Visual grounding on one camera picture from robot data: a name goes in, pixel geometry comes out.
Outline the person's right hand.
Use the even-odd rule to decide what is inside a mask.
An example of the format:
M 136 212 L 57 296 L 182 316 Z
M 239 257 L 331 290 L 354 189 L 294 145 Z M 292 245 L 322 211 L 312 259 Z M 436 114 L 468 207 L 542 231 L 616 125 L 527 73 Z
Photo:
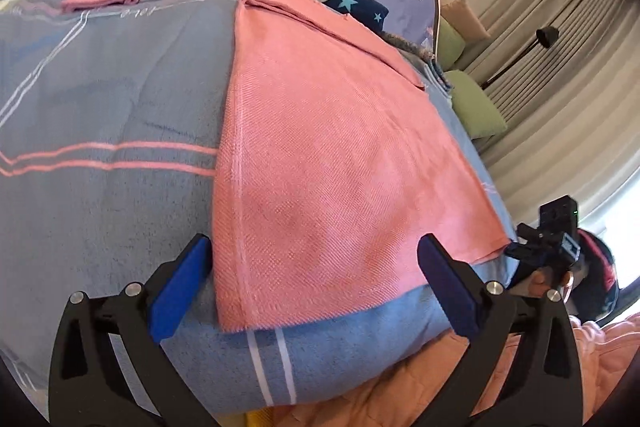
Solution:
M 552 269 L 549 267 L 540 268 L 528 278 L 526 284 L 527 294 L 532 297 L 544 297 L 548 291 L 556 289 L 559 291 L 564 303 L 567 303 L 574 286 L 574 280 L 574 273 L 567 271 L 562 275 L 559 282 L 555 282 Z

